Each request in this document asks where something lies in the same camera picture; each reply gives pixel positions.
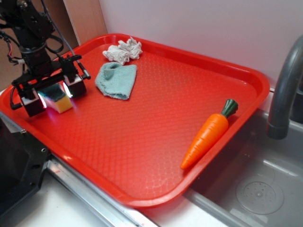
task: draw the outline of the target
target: tray rim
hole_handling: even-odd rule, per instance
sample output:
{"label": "tray rim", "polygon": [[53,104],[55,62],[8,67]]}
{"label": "tray rim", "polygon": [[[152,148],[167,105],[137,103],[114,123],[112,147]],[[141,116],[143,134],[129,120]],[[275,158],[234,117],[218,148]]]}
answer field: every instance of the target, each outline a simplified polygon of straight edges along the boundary
{"label": "tray rim", "polygon": [[[124,34],[107,34],[107,35],[101,35],[98,37],[93,38],[90,41],[87,41],[86,43],[76,47],[74,49],[76,54],[85,54],[90,52],[91,50],[95,49],[96,47],[100,46],[99,44],[113,44],[117,43],[119,40],[127,40],[130,36],[124,35]],[[166,193],[162,196],[159,196],[157,198],[153,199],[138,199],[133,196],[130,196],[128,194],[125,194],[124,191],[120,188],[118,188],[114,183],[110,182],[106,178],[104,178],[101,175],[98,175],[96,172],[94,172],[89,166],[87,166],[84,170],[79,171],[76,166],[83,166],[84,163],[81,160],[73,159],[70,160],[64,160],[67,162],[68,165],[70,165],[72,168],[76,169],[80,174],[87,177],[90,181],[92,181],[96,186],[100,187],[104,191],[106,191],[108,194],[110,194],[112,197],[116,198],[118,201],[124,203],[125,205],[134,207],[134,208],[144,208],[144,207],[152,207],[157,206],[160,204],[163,204],[169,200],[172,200],[173,198],[178,197],[181,195],[190,185],[191,183],[199,176],[199,174],[207,167],[207,165],[219,154],[221,149],[227,144],[227,142],[233,137],[233,135],[241,128],[241,126],[253,115],[253,113],[257,110],[259,105],[265,100],[265,98],[269,94],[269,81],[265,77],[264,74],[262,74],[259,71],[256,71],[254,69],[250,69],[241,65],[237,65],[234,63],[230,63],[227,61],[222,61],[219,59],[207,57],[204,55],[200,55],[193,52],[188,52],[184,50],[180,50],[178,48],[166,46],[163,44],[158,44],[155,42],[151,42],[148,40],[144,40],[138,37],[132,36],[135,40],[138,42],[141,42],[143,44],[142,50],[155,53],[157,54],[160,52],[159,50],[163,51],[165,50],[166,54],[163,57],[179,61],[182,63],[187,63],[193,66],[195,63],[203,61],[205,64],[210,64],[210,66],[216,66],[216,70],[220,71],[222,69],[226,70],[226,73],[232,73],[233,71],[241,71],[241,77],[237,78],[240,80],[243,80],[245,82],[250,83],[257,92],[257,98],[254,100],[254,102],[245,110],[245,112],[234,122],[233,125],[230,126],[229,133],[226,133],[222,136],[220,140],[225,141],[224,143],[217,143],[215,144],[191,169],[186,170],[185,177],[182,179],[182,181],[173,188],[169,193]],[[185,61],[180,60],[180,56],[186,57]],[[12,87],[10,86],[7,88],[0,96],[0,102],[4,101],[3,97],[8,93],[10,93]],[[50,150],[60,149],[64,150],[65,153],[70,153],[70,151],[62,148],[58,144],[54,143],[53,141],[50,141],[47,136],[40,134],[39,132],[36,132],[35,128],[31,126],[31,124],[27,121],[24,121],[20,118],[18,118],[18,115],[16,112],[10,110],[7,106],[1,105],[0,110],[3,111],[5,115],[7,115],[9,118],[11,118],[13,121],[15,121],[18,125],[32,133],[36,138],[41,140],[44,144],[47,144]],[[103,187],[100,186],[105,185],[106,188],[110,187],[111,192],[108,192]]]}

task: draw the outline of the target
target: white wall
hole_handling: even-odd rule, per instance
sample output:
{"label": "white wall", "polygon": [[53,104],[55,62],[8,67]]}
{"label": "white wall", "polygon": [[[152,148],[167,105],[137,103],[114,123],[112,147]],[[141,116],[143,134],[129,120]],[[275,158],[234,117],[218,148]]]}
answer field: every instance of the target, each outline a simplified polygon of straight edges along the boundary
{"label": "white wall", "polygon": [[303,35],[302,0],[99,0],[123,33],[263,72],[274,87]]}

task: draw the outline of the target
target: metal edge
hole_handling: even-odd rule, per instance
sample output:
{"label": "metal edge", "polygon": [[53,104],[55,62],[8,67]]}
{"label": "metal edge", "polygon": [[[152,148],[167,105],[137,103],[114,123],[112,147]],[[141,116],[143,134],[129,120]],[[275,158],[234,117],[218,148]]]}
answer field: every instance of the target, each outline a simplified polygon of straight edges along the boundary
{"label": "metal edge", "polygon": [[48,162],[48,171],[73,195],[82,201],[100,220],[109,227],[134,226],[157,227],[142,213],[126,207],[104,191],[96,187],[85,177],[71,169],[55,156]]}
{"label": "metal edge", "polygon": [[10,132],[24,131],[19,125],[14,123],[9,117],[7,117],[2,111],[0,111],[0,118],[3,120]]}
{"label": "metal edge", "polygon": [[208,198],[203,195],[197,193],[195,190],[189,188],[183,196],[191,201],[193,204],[197,205],[199,208],[204,210],[205,212],[212,215],[217,220],[226,224],[227,226],[232,227],[250,227],[247,223],[242,220],[236,218],[222,207],[218,206],[214,202],[210,201]]}

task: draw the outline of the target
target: stainless steel sink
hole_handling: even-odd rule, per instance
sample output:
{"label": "stainless steel sink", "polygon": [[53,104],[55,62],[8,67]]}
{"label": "stainless steel sink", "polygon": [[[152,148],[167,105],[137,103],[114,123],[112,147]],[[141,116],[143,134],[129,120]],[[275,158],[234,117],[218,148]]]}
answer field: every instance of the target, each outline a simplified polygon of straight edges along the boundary
{"label": "stainless steel sink", "polygon": [[303,127],[273,140],[266,119],[258,110],[185,194],[229,226],[303,226]]}

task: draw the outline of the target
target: orange carrot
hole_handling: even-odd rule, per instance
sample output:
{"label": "orange carrot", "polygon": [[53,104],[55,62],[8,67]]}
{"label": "orange carrot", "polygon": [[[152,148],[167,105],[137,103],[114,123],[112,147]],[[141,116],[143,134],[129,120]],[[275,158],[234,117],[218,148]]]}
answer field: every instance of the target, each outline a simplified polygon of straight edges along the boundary
{"label": "orange carrot", "polygon": [[212,114],[204,123],[194,141],[190,145],[181,169],[186,169],[201,158],[228,130],[227,118],[234,114],[238,109],[238,104],[228,99],[222,112]]}

